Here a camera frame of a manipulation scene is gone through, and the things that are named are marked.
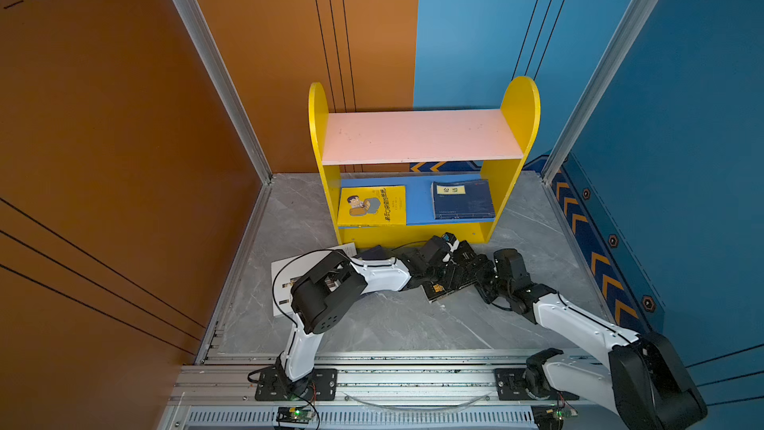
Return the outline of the navy book yellow label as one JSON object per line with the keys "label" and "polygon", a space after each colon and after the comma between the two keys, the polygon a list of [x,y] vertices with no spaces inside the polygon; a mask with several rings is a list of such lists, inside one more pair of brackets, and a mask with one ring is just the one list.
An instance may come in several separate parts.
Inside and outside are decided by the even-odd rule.
{"label": "navy book yellow label", "polygon": [[431,186],[437,220],[494,219],[489,183],[483,179],[434,182]]}

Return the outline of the yellow cartoon cover book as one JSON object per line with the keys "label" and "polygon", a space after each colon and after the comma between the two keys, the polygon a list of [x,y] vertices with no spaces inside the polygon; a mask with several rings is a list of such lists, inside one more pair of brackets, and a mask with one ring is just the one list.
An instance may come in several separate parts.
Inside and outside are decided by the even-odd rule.
{"label": "yellow cartoon cover book", "polygon": [[405,226],[406,188],[372,186],[342,188],[337,224],[340,228]]}

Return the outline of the dark book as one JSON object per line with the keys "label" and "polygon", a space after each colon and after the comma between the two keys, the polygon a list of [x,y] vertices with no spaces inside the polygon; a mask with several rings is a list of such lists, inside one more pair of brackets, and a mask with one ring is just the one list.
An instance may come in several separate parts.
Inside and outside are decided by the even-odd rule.
{"label": "dark book", "polygon": [[425,297],[430,303],[450,296],[461,290],[461,288],[462,286],[459,284],[455,285],[446,281],[428,282],[422,285]]}

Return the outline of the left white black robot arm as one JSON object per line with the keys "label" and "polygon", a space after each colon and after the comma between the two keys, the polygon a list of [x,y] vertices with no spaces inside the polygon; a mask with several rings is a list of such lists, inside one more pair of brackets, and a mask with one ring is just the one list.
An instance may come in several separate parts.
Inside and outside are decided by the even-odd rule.
{"label": "left white black robot arm", "polygon": [[360,297],[402,292],[435,282],[456,262],[460,241],[452,233],[400,246],[382,260],[350,257],[327,249],[310,270],[292,285],[290,337],[276,369],[286,386],[308,382],[322,337],[347,314]]}

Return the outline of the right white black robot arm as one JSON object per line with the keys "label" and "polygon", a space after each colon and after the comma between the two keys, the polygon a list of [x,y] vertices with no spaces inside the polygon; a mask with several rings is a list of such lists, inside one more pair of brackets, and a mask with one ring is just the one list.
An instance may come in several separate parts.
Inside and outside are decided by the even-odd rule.
{"label": "right white black robot arm", "polygon": [[529,356],[522,380],[530,397],[574,394],[617,414],[630,429],[688,429],[708,415],[704,398],[662,334],[621,328],[533,282],[515,249],[491,257],[462,250],[451,261],[461,276],[474,279],[487,304],[503,298],[509,312],[589,354],[588,362],[558,348]]}

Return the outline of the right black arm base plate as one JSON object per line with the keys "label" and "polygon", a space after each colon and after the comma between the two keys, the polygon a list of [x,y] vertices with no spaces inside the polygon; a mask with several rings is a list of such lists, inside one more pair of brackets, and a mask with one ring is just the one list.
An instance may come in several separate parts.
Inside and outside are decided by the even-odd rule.
{"label": "right black arm base plate", "polygon": [[525,374],[526,369],[524,367],[501,367],[493,371],[497,396],[500,401],[552,401],[557,400],[560,395],[566,400],[578,401],[580,399],[578,395],[566,391],[559,395],[552,390],[530,390]]}

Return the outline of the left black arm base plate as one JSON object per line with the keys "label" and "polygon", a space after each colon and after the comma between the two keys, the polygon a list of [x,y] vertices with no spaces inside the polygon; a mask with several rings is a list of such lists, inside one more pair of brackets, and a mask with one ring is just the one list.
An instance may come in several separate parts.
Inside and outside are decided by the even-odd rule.
{"label": "left black arm base plate", "polygon": [[338,370],[316,368],[307,377],[292,382],[274,367],[267,367],[248,380],[256,383],[256,401],[334,401],[336,397]]}

